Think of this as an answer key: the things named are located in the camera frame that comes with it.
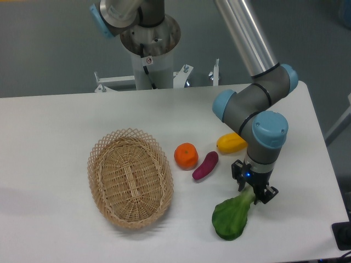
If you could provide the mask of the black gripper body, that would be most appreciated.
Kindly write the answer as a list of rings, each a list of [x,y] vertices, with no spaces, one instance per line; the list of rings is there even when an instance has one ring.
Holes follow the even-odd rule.
[[[269,185],[269,179],[273,171],[273,164],[259,164],[253,160],[244,160],[250,164],[250,174],[246,176],[246,182],[254,188],[255,186]]]

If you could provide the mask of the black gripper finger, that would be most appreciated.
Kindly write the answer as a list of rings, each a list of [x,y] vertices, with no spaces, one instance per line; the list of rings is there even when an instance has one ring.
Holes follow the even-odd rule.
[[[250,174],[250,164],[246,164],[245,162],[242,162],[240,160],[236,160],[232,165],[231,165],[231,173],[232,177],[234,180],[237,181],[237,184],[239,186],[238,191],[241,192],[246,185],[246,176],[247,174]]]
[[[254,205],[256,205],[259,202],[267,204],[279,193],[278,189],[269,185],[255,186],[253,190],[255,194]]]

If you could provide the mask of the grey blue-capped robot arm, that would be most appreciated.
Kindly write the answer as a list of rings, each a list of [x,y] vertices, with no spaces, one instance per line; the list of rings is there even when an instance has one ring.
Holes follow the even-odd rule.
[[[296,88],[298,76],[291,66],[276,60],[248,1],[215,5],[252,83],[240,92],[221,92],[212,110],[248,144],[244,160],[231,166],[233,178],[240,189],[252,186],[257,202],[267,203],[278,193],[269,179],[288,132],[286,118],[270,108]],[[169,54],[180,39],[179,25],[165,14],[164,1],[98,1],[89,10],[101,33],[107,38],[119,36],[137,58],[138,89],[173,88],[171,72],[156,73],[156,59]]]

